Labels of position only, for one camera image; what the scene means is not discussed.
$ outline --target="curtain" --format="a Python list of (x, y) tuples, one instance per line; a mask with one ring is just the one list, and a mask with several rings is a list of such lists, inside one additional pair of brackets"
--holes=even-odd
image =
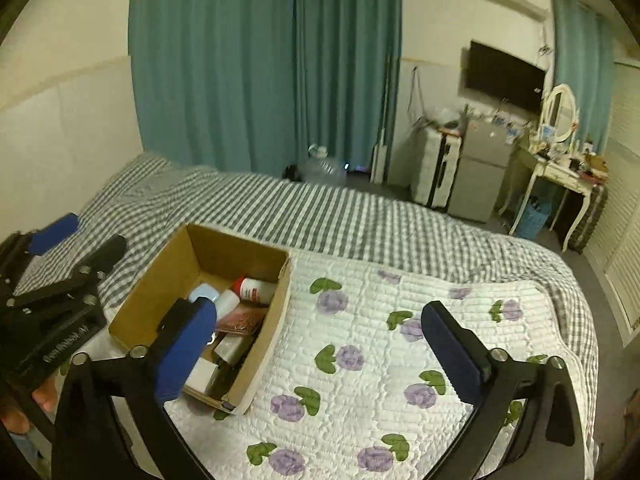
[(295, 1), (298, 148), (327, 146), (368, 167), (379, 130), (395, 121), (401, 0)]
[(130, 0), (143, 145), (281, 175), (297, 158), (293, 0)]
[(577, 138), (602, 154), (613, 83), (613, 47), (604, 19), (578, 0), (553, 0), (556, 24), (555, 83), (567, 83), (580, 108)]

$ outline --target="white quilt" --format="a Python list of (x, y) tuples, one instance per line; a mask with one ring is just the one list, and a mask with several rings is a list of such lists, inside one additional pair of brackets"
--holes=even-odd
[[(535, 283), (457, 286), (291, 253), (286, 323), (246, 414), (216, 420), (194, 399), (165, 405), (215, 478), (423, 478), (471, 412), (422, 337), (420, 313), (431, 300), (488, 348), (505, 348), (518, 360), (564, 358), (585, 420), (580, 363)], [(502, 430), (482, 474), (498, 465), (513, 430)]]

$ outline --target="clear plastic bottle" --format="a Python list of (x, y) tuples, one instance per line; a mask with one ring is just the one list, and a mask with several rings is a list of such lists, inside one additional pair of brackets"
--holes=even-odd
[(327, 156), (327, 148), (312, 144), (308, 149), (309, 158), (300, 164), (302, 180), (311, 184), (344, 186), (348, 165)]

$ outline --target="vanity table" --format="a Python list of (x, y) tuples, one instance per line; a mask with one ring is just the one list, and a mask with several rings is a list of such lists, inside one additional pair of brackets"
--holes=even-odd
[[(583, 196), (582, 199), (582, 207), (576, 217), (574, 223), (569, 228), (569, 231), (564, 238), (564, 243), (562, 244), (562, 252), (565, 252), (571, 239), (571, 235), (574, 233), (575, 228), (582, 220), (582, 217), (587, 212), (589, 208), (589, 202), (591, 200), (591, 190), (593, 189), (593, 184), (591, 182), (587, 182), (580, 178), (580, 175), (575, 173), (575, 171), (569, 170), (568, 168), (564, 168), (559, 164), (556, 164), (550, 160), (546, 160), (545, 158), (529, 153), (527, 150), (523, 148), (519, 148), (516, 153), (513, 154), (513, 160), (511, 161), (513, 165), (521, 164), (526, 168), (531, 170), (531, 178), (529, 179), (529, 185), (527, 186), (527, 190), (524, 194), (524, 198), (522, 200), (522, 204), (520, 205), (519, 210), (516, 213), (516, 218), (513, 221), (513, 226), (509, 231), (510, 235), (516, 231), (516, 227), (522, 218), (522, 214), (524, 213), (524, 209), (529, 203), (529, 197), (531, 196), (531, 191), (533, 190), (533, 185), (536, 183), (536, 179), (538, 177), (545, 178), (550, 180), (554, 184), (558, 184), (558, 186), (564, 187), (564, 195), (562, 196), (562, 202), (558, 207), (558, 211), (554, 216), (554, 219), (551, 223), (550, 229), (553, 229), (556, 225), (556, 220), (558, 220), (558, 216), (562, 211), (562, 206), (564, 206), (564, 202), (569, 191), (575, 191), (576, 193), (580, 193)], [(509, 192), (507, 193), (507, 198), (504, 202), (504, 205), (500, 209), (499, 213), (502, 215), (509, 205), (511, 201), (511, 197), (513, 195), (513, 179), (510, 179)]]

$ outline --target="human hand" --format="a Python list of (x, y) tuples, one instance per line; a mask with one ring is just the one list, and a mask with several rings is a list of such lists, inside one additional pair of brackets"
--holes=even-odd
[[(31, 397), (46, 412), (52, 412), (58, 402), (58, 392), (56, 391), (55, 377), (51, 376), (35, 390)], [(27, 433), (31, 425), (27, 417), (11, 399), (0, 400), (0, 418), (2, 424), (11, 433)]]

